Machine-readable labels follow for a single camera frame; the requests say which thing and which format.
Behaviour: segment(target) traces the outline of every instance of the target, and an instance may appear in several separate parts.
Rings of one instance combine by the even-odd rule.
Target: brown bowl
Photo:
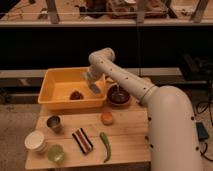
[[[130,94],[119,85],[112,85],[107,92],[107,99],[111,104],[124,105],[130,100]]]

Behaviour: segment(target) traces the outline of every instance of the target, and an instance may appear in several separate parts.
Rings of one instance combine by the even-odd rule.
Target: orange tray
[[[101,93],[93,93],[82,73],[87,67],[48,69],[38,97],[38,103],[49,110],[101,107],[106,100],[106,81],[103,75],[96,81]],[[79,91],[83,99],[70,100],[73,91]]]

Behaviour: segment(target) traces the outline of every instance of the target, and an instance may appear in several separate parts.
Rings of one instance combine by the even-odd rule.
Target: green chili pepper
[[[111,148],[110,148],[110,144],[109,144],[109,140],[107,138],[107,135],[104,133],[104,132],[101,132],[100,133],[100,138],[101,140],[103,141],[105,147],[106,147],[106,150],[107,150],[107,157],[105,158],[104,160],[104,163],[107,162],[110,157],[111,157]]]

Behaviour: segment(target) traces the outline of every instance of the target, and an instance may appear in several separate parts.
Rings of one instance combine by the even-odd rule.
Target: white paper cup
[[[25,147],[37,153],[43,153],[46,150],[46,141],[44,134],[40,131],[33,131],[25,138]]]

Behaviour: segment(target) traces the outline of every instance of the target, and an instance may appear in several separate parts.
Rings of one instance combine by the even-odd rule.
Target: plastic container
[[[40,131],[33,131],[25,138],[25,147],[37,153],[43,153],[46,150],[46,141],[44,134]]]
[[[63,147],[59,144],[52,145],[48,150],[48,159],[56,164],[60,164],[65,159]]]
[[[82,73],[87,67],[48,69],[38,97],[38,103],[49,110],[101,107],[106,100],[105,76],[96,81],[101,93],[93,93]],[[71,100],[74,91],[79,91],[83,99]]]

